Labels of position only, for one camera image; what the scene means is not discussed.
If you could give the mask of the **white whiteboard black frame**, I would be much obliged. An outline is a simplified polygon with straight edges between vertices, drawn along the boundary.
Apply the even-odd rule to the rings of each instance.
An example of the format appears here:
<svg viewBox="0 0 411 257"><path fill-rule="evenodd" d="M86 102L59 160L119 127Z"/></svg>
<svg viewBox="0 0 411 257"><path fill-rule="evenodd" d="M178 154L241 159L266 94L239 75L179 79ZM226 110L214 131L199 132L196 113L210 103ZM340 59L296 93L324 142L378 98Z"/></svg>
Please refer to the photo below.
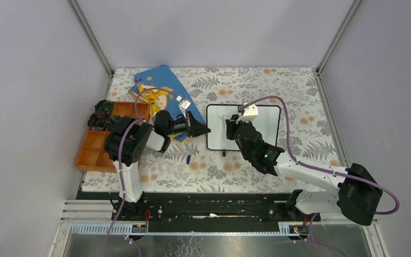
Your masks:
<svg viewBox="0 0 411 257"><path fill-rule="evenodd" d="M277 105L258 105L258 116L252 121L253 126L262 134L265 142L276 145L280 122L281 107ZM238 151L235 141L226 138L226 124L220 119L224 115L230 119L238 113L236 104L210 104L206 108L207 127L211 132L206 136L208 150Z"/></svg>

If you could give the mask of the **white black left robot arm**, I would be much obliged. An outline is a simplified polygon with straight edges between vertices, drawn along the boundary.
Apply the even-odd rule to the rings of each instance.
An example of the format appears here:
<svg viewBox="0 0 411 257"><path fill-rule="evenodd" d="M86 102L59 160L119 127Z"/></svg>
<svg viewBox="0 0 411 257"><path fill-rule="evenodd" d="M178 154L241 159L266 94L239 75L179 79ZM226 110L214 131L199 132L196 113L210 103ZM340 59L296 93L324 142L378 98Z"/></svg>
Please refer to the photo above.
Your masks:
<svg viewBox="0 0 411 257"><path fill-rule="evenodd" d="M144 205L138 202L143 194L139 181L139 161L145 148L164 153L171 136L186 133L190 138L210 133L206 124L199 122L192 112L174 120L162 110L155 115L153 124L125 116L121 118L104 143L104 151L113 162L119 176L119 197L126 202L124 213L132 220L144 215Z"/></svg>

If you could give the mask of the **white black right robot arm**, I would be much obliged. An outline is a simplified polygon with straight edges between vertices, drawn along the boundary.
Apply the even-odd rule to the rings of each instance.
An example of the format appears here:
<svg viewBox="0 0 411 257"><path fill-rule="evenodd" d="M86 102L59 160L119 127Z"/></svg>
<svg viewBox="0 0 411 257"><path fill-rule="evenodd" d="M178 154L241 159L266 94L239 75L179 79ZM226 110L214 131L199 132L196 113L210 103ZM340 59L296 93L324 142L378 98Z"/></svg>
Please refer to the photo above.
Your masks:
<svg viewBox="0 0 411 257"><path fill-rule="evenodd" d="M298 221L314 214L342 214L359 225L372 223L383 190L364 166L333 167L294 159L265 142L251 122L237 122L237 118L235 114L230 119L208 119L207 137L215 142L233 141L243 159L262 174L291 177L322 189L293 191L285 207L288 218Z"/></svg>

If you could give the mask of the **blue Pikachu cloth bag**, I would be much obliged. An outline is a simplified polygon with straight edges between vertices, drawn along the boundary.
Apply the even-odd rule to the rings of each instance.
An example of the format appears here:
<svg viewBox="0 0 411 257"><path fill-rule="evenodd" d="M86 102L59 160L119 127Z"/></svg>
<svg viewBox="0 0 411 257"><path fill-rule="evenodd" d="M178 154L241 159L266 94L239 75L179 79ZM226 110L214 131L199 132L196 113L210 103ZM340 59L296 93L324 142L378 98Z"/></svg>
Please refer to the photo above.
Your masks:
<svg viewBox="0 0 411 257"><path fill-rule="evenodd" d="M140 72L133 79L134 86L129 89L129 93L135 97L136 101L149 104L149 116L156 139L168 144L172 139L184 142L191 138L186 133L176 135L170 133L172 121L182 115L178 106L179 102L176 100L178 95L191 102L186 112L191 111L199 122L206 125L190 94L168 66L162 65Z"/></svg>

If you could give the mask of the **dark patterned cloth roll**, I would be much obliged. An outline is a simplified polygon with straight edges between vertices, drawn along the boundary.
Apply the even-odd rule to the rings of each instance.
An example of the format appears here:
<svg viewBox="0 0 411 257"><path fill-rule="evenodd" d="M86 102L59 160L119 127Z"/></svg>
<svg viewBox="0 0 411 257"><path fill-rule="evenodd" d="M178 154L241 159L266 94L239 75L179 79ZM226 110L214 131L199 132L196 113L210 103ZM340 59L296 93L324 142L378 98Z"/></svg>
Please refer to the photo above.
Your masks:
<svg viewBox="0 0 411 257"><path fill-rule="evenodd" d="M121 116L119 115L110 116L107 120L107 130L108 131L114 130L120 121L121 121Z"/></svg>
<svg viewBox="0 0 411 257"><path fill-rule="evenodd" d="M87 126L91 131L105 131L108 126L109 115L105 111L96 111L90 115Z"/></svg>
<svg viewBox="0 0 411 257"><path fill-rule="evenodd" d="M94 106L95 112L104 112L108 116L111 115L113 108L114 108L115 103L110 100L101 100L97 102Z"/></svg>

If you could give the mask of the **orange wooden compartment tray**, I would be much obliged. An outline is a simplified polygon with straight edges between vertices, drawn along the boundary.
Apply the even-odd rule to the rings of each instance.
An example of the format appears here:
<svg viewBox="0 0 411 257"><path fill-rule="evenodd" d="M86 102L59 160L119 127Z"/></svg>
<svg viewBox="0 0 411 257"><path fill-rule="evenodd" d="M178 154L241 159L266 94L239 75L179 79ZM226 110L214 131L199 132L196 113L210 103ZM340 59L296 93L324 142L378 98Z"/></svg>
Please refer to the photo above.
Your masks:
<svg viewBox="0 0 411 257"><path fill-rule="evenodd" d="M115 105L110 116L119 115L121 117L137 117L134 103L114 103ZM77 155L77 159L74 163L75 168L80 171L115 173L116 169L114 167L114 164L112 160L109 159L108 154L104 150L105 140L110 133L111 131L108 131L107 128L105 131L91 131L88 129Z"/></svg>

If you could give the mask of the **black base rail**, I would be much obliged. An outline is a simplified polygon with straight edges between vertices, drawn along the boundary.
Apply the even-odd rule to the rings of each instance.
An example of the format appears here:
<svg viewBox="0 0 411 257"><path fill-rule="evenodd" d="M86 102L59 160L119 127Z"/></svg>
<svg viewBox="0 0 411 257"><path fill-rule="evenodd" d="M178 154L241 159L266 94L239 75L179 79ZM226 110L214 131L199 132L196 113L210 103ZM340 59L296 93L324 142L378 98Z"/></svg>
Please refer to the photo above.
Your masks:
<svg viewBox="0 0 411 257"><path fill-rule="evenodd" d="M259 221L318 221L304 214L288 193L149 193L136 203L110 199L112 217L119 221L172 221L186 217L250 217Z"/></svg>

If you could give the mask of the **aluminium frame post left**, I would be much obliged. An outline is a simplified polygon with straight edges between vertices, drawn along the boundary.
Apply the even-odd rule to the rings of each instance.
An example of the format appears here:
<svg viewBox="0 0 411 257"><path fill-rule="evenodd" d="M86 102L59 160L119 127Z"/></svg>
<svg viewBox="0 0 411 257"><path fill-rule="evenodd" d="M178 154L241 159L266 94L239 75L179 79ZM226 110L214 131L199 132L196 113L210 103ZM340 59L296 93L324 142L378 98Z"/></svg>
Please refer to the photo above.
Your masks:
<svg viewBox="0 0 411 257"><path fill-rule="evenodd" d="M82 28L87 40L89 41L93 51L95 52L96 56L98 57L100 63L102 64L103 68L105 69L106 73L109 77L113 77L114 69L112 68L108 58L106 57L100 43L95 36L95 33L90 26L79 1L77 0L67 0L69 6L72 9L74 16L76 17L80 27Z"/></svg>

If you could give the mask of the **aluminium frame post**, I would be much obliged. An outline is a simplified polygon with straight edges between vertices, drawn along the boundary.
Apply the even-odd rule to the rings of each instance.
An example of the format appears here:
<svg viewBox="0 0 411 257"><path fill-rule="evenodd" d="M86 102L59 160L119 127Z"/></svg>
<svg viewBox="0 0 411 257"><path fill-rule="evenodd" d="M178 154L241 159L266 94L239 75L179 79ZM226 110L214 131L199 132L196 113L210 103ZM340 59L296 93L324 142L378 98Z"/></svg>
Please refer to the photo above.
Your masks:
<svg viewBox="0 0 411 257"><path fill-rule="evenodd" d="M98 57L100 63L102 64L103 68L105 69L106 73L109 77L113 77L114 69L112 68L108 58L106 57L100 43L95 36L95 33L90 26L79 1L77 0L67 0L69 6L72 9L74 16L76 17L80 27L82 28L87 40L89 41L93 51L95 52L96 56Z"/></svg>
<svg viewBox="0 0 411 257"><path fill-rule="evenodd" d="M327 63L331 59L336 47L338 46L339 42L341 41L346 29L350 25L353 17L357 13L360 5L362 4L363 0L353 0L351 6L349 7L348 11L345 14L344 19L342 20L341 24L339 25L339 28L337 32L335 33L329 47L327 48L325 55L323 56L322 60L320 61L316 72L318 75L322 75L324 72Z"/></svg>

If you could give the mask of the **aluminium frame post right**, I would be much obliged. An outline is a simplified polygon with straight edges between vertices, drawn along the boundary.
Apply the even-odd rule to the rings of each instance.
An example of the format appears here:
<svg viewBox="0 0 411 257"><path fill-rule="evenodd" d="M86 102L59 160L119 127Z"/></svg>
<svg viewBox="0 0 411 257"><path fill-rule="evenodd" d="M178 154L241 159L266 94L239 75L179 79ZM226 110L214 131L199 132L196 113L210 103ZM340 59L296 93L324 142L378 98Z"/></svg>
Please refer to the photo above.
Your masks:
<svg viewBox="0 0 411 257"><path fill-rule="evenodd" d="M323 56L322 60L320 61L316 72L318 75L322 75L324 72L327 63L331 59L336 47L338 46L339 42L341 41L346 29L350 25L353 17L357 13L360 5L362 4L363 0L353 0L351 6L349 7L348 11L345 14L344 19L342 20L341 24L339 25L339 28L337 32L335 33L329 47L327 48L325 55Z"/></svg>

